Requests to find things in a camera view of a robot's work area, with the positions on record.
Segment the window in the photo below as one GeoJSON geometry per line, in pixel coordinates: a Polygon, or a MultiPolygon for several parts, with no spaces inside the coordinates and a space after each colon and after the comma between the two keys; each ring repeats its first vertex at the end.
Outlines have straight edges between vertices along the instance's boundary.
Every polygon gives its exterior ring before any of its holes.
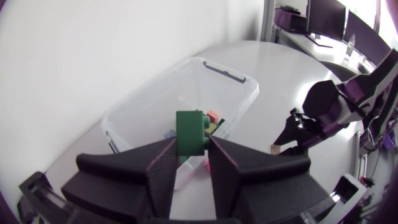
{"type": "Polygon", "coordinates": [[[376,17],[376,0],[338,0],[345,5],[351,12],[361,18],[367,25],[374,28],[374,18],[376,17]]]}
{"type": "Polygon", "coordinates": [[[379,35],[391,48],[398,50],[397,30],[388,11],[386,0],[381,1],[379,35]]]}

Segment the bin handle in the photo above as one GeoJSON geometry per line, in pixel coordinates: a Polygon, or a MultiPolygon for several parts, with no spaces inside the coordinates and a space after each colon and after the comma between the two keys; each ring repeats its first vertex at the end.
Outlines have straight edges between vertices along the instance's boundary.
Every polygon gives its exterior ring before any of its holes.
{"type": "Polygon", "coordinates": [[[228,77],[228,78],[232,78],[233,80],[238,81],[238,82],[240,82],[240,83],[245,83],[245,82],[246,82],[246,78],[240,79],[240,78],[238,78],[238,77],[235,77],[235,76],[229,74],[227,71],[221,71],[221,70],[218,70],[217,68],[208,66],[208,65],[207,65],[207,62],[203,62],[203,65],[204,65],[206,68],[210,69],[210,70],[213,70],[213,71],[218,72],[218,73],[220,73],[220,74],[222,74],[222,75],[225,75],[225,76],[228,77]]]}

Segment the small object on table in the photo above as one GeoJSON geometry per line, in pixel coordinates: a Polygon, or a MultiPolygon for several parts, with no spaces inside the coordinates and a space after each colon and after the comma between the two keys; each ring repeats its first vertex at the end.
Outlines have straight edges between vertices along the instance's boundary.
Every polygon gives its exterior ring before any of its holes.
{"type": "Polygon", "coordinates": [[[218,122],[218,114],[215,113],[214,111],[207,112],[207,116],[209,116],[211,123],[216,124],[218,122]]]}
{"type": "Polygon", "coordinates": [[[363,65],[362,63],[358,63],[358,69],[360,72],[363,72],[367,75],[369,75],[371,72],[369,72],[369,70],[365,67],[365,65],[363,65]]]}
{"type": "Polygon", "coordinates": [[[224,121],[225,121],[225,120],[222,118],[222,119],[218,122],[217,126],[220,127],[220,126],[224,123],[224,121]]]}
{"type": "Polygon", "coordinates": [[[279,153],[280,153],[280,146],[272,144],[271,145],[271,154],[276,156],[279,153]]]}
{"type": "Polygon", "coordinates": [[[205,129],[205,132],[208,134],[213,134],[217,128],[218,128],[217,124],[210,123],[209,128],[205,129]]]}
{"type": "Polygon", "coordinates": [[[164,138],[168,139],[168,138],[172,138],[176,135],[175,131],[173,129],[171,129],[170,131],[168,131],[165,135],[164,138]]]}
{"type": "Polygon", "coordinates": [[[210,126],[210,119],[202,111],[177,111],[177,155],[204,156],[209,139],[205,129],[210,126]]]}

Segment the computer monitor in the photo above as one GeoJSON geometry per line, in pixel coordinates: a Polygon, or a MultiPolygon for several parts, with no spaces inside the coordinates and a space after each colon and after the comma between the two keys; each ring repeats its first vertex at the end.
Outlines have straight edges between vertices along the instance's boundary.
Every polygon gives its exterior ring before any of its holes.
{"type": "Polygon", "coordinates": [[[343,40],[349,42],[353,34],[355,34],[355,49],[365,55],[375,66],[380,65],[391,51],[376,31],[350,11],[343,40]]]}
{"type": "Polygon", "coordinates": [[[342,40],[346,8],[337,0],[308,0],[308,33],[342,40]]]}

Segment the pink block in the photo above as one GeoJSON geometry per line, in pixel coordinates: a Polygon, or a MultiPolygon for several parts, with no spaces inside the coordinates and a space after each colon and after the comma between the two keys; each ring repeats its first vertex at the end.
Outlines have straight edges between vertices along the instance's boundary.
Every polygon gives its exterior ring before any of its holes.
{"type": "Polygon", "coordinates": [[[216,124],[218,122],[218,114],[214,111],[207,112],[207,116],[210,117],[210,122],[216,124]]]}

